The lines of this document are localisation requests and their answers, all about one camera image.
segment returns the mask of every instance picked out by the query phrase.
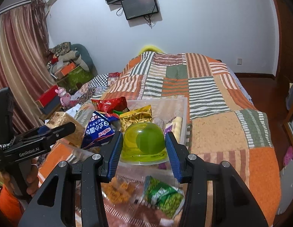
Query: ridged blue pad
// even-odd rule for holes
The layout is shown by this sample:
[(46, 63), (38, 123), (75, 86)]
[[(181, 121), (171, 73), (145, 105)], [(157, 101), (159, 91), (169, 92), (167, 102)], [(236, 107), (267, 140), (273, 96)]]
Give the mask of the ridged blue pad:
[(116, 169), (118, 166), (121, 150), (122, 150), (122, 145), (123, 145), (123, 135), (120, 133), (114, 151), (112, 153), (111, 159), (109, 161), (108, 165), (108, 175), (107, 178), (111, 180), (113, 177), (115, 177)]
[(165, 144), (166, 144), (167, 154), (170, 159), (170, 163), (171, 163), (174, 177), (178, 180), (178, 182), (180, 182), (182, 180), (180, 161), (178, 159), (173, 142), (172, 142), (170, 136), (168, 135), (168, 133), (166, 134), (166, 137), (165, 137)]

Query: green pea snack package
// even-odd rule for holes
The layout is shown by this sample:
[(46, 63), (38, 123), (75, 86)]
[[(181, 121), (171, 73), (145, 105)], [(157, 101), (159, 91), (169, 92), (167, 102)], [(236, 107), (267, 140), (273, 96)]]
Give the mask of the green pea snack package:
[(181, 189), (169, 186), (151, 176), (144, 182), (144, 199), (157, 206), (166, 216), (175, 218), (184, 205), (184, 193)]

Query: silver screw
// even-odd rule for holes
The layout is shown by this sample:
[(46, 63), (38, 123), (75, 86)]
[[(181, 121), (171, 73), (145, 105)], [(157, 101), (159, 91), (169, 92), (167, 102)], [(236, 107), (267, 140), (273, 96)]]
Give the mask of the silver screw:
[(228, 162), (228, 161), (223, 161), (222, 162), (222, 165), (224, 166), (224, 167), (229, 167), (231, 164)]
[(190, 160), (196, 160), (197, 159), (197, 156), (195, 154), (189, 154), (187, 157)]
[(65, 167), (66, 165), (67, 165), (67, 162), (64, 160), (58, 163), (59, 167)]
[(92, 155), (92, 159), (93, 160), (98, 160), (98, 159), (100, 159), (101, 158), (101, 155), (100, 154), (93, 154)]

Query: wall socket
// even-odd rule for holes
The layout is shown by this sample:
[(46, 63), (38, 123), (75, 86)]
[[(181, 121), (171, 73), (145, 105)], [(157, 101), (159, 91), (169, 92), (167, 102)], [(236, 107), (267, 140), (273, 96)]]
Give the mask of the wall socket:
[(237, 65), (242, 65), (242, 58), (237, 58)]

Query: red snack bag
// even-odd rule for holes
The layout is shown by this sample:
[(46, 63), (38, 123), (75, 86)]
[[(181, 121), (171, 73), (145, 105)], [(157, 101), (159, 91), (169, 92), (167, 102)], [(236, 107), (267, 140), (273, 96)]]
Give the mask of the red snack bag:
[(96, 100), (91, 99), (96, 111), (105, 112), (105, 113), (113, 113), (113, 110), (116, 111), (124, 111), (128, 112), (126, 98), (124, 96), (109, 100)]

